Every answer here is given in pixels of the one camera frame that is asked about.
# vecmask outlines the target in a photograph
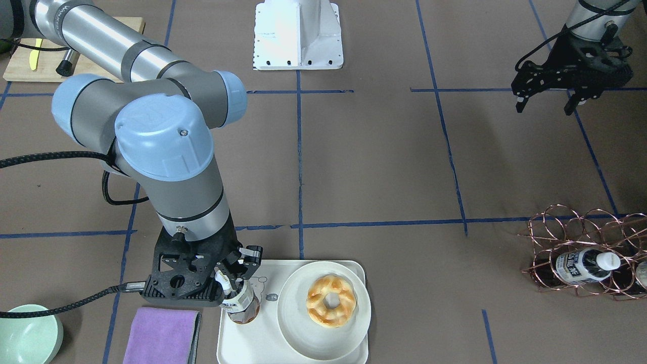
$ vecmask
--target purple towel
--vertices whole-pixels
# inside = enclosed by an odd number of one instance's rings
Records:
[[[141,307],[130,328],[124,364],[195,362],[198,311]]]

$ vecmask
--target glazed donut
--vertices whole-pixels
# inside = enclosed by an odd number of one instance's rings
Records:
[[[326,306],[324,299],[328,293],[337,293],[339,296],[337,307]],[[353,288],[345,279],[327,275],[319,278],[310,287],[305,305],[308,308],[308,315],[314,322],[326,328],[334,328],[345,325],[351,319],[357,302]]]

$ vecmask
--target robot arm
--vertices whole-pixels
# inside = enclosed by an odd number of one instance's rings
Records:
[[[622,44],[618,33],[640,1],[578,0],[546,62],[523,62],[538,47],[515,67],[518,74],[512,92],[518,98],[517,111],[521,113],[531,96],[547,89],[574,89],[564,107],[570,115],[577,105],[600,97],[605,89],[629,82],[631,47]]]
[[[0,38],[47,38],[124,81],[74,76],[56,90],[52,114],[78,144],[113,156],[106,169],[139,182],[164,226],[142,296],[258,311],[247,280],[263,249],[236,238],[209,130],[243,116],[240,79],[198,69],[89,0],[0,0],[0,24]],[[229,296],[214,268],[229,280]]]

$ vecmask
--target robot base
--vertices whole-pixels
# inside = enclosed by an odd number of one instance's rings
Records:
[[[339,69],[339,7],[329,0],[265,0],[256,6],[254,69]]]

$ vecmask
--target white bottle cap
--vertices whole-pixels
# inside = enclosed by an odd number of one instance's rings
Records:
[[[598,267],[605,271],[612,271],[620,267],[620,257],[610,252],[598,254],[595,261],[598,264]]]

